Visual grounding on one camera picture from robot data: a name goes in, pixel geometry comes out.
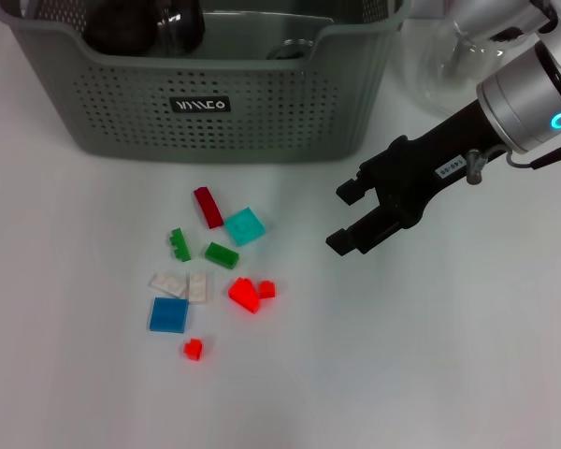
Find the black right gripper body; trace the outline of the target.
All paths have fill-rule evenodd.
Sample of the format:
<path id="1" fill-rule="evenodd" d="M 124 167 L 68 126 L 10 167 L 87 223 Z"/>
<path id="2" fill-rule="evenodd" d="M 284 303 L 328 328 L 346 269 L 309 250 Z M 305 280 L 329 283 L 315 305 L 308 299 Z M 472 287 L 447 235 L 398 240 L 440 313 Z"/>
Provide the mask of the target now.
<path id="1" fill-rule="evenodd" d="M 438 168 L 471 150 L 487 151 L 501 142 L 478 101 L 419 138 L 397 138 L 360 166 L 366 188 L 375 189 L 379 199 L 365 221 L 381 230 L 417 225 L 429 201 L 452 183 L 436 173 Z"/>

